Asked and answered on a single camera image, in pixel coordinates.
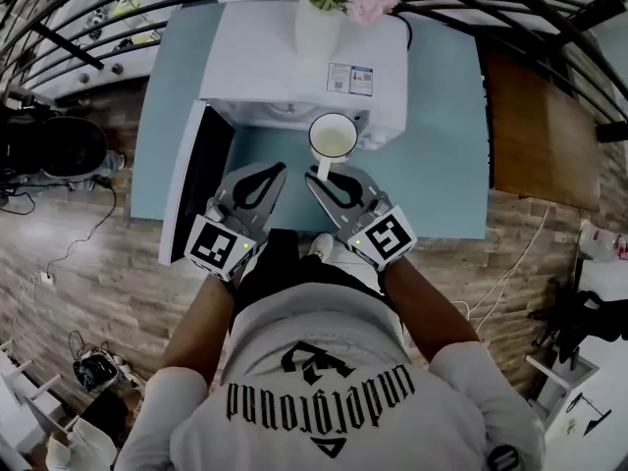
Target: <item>white vase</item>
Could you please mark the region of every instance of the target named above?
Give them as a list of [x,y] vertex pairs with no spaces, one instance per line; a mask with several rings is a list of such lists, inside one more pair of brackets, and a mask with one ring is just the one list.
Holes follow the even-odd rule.
[[331,59],[343,19],[341,11],[321,11],[309,0],[299,0],[294,28],[298,56],[318,61]]

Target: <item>person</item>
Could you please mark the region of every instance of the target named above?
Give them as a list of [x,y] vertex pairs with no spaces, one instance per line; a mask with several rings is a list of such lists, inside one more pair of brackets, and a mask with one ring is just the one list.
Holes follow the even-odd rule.
[[117,445],[131,413],[141,400],[139,390],[118,396],[103,391],[82,413],[72,431],[48,440],[49,471],[108,471],[118,456]]
[[116,470],[541,469],[540,421],[456,308],[405,258],[367,288],[324,263],[333,246],[299,260],[297,234],[271,231],[238,290],[203,283]]

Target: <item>metal railing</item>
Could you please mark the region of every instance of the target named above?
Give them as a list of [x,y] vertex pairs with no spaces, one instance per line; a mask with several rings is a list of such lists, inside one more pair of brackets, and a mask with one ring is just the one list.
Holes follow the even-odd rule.
[[[89,45],[78,44],[80,38],[94,34],[96,31],[106,26],[152,11],[192,3],[216,2],[217,0],[162,0],[153,2],[150,5],[111,17],[101,23],[85,27],[79,32],[64,37],[60,33],[63,28],[93,13],[97,9],[119,0],[98,0],[79,12],[75,12],[66,17],[58,25],[52,28],[48,27],[55,13],[70,1],[72,0],[49,0],[41,9],[37,9],[35,5],[26,16],[26,22],[19,28],[9,31],[5,43],[0,48],[0,58],[5,58],[5,61],[0,64],[0,82],[25,85],[36,79],[35,83],[30,83],[27,86],[28,88],[35,89],[52,79],[66,75],[85,65],[89,65],[97,70],[102,70],[105,68],[105,64],[103,63],[105,59],[139,49],[158,46],[160,40],[155,39],[146,43],[131,45],[97,56],[91,55],[90,51],[103,45],[131,38],[137,34],[164,28],[168,24],[168,20],[148,23],[146,26],[117,33],[101,40],[94,40],[93,43]],[[603,1],[596,2],[596,12],[599,11],[600,7],[603,7],[603,3]],[[511,30],[514,30],[523,37],[524,40],[517,40],[515,44],[505,38],[505,35],[496,32],[491,26],[472,26],[447,13],[439,12],[451,9],[475,9],[482,11],[486,15],[508,26]],[[537,71],[542,71],[559,80],[563,86],[567,86],[572,92],[579,94],[583,99],[587,100],[596,110],[603,114],[609,122],[616,122],[617,115],[623,119],[622,122],[624,124],[628,122],[628,115],[622,110],[621,106],[619,106],[612,95],[606,92],[604,87],[599,85],[596,79],[585,68],[564,54],[560,47],[560,43],[563,42],[573,42],[577,45],[584,54],[597,65],[610,83],[628,99],[628,87],[622,82],[617,72],[609,64],[597,46],[583,34],[583,30],[574,25],[574,18],[578,16],[582,17],[583,13],[588,11],[588,6],[581,2],[575,0],[403,0],[394,11],[396,13],[411,13],[427,17],[464,33],[473,35],[483,43],[504,50],[520,62],[530,65]],[[558,30],[559,34],[557,37],[559,37],[560,40],[557,40],[556,36],[527,28],[514,18],[516,14],[534,15],[543,18],[548,24]],[[584,21],[594,22],[596,18],[597,17],[587,16],[587,19]],[[30,41],[30,37],[33,34],[38,35],[38,37]],[[44,40],[50,40],[54,45],[35,56],[34,51]],[[67,54],[38,69],[33,68],[60,49],[65,50]],[[77,61],[67,68],[50,73],[48,76],[45,75],[49,71],[75,58]],[[608,102],[609,106],[616,110],[616,114],[610,113],[607,107],[602,106],[591,94],[590,89],[582,88],[577,85],[569,75],[566,75],[565,72],[560,72],[555,67],[551,66],[550,64],[554,63],[548,61],[548,59],[555,60],[560,64],[565,64],[579,74],[590,85],[592,91],[597,92]]]

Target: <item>wooden floor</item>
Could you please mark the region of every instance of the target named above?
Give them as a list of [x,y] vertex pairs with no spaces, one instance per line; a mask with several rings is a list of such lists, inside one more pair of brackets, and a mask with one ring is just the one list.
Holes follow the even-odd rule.
[[[51,189],[35,197],[37,208],[30,216],[0,213],[0,341],[9,337],[17,310],[16,357],[34,361],[29,372],[39,382],[60,372],[63,381],[55,392],[75,410],[85,407],[90,396],[79,388],[72,371],[69,332],[79,330],[95,344],[107,341],[135,371],[148,377],[203,277],[185,262],[173,268],[159,266],[161,223],[129,219],[133,149],[144,89],[139,82],[94,95],[89,118],[105,130],[112,148],[129,157],[129,168],[114,178],[119,205],[90,242],[79,244],[68,260],[53,266],[55,286],[38,286],[34,301],[29,301],[32,288],[25,294],[20,283],[63,256],[73,240],[85,237],[111,207],[111,192]],[[602,227],[628,232],[624,147],[607,145],[602,154],[601,211],[593,219]],[[546,206],[545,201],[491,191],[486,240],[421,239],[410,258],[448,298],[474,305],[516,262]],[[526,315],[550,302],[551,278],[565,281],[570,276],[580,219],[577,209],[552,207],[543,232],[511,278],[503,303],[481,330],[499,367],[523,393],[535,381],[524,355],[540,331]],[[474,313],[474,325],[492,307],[498,290]]]

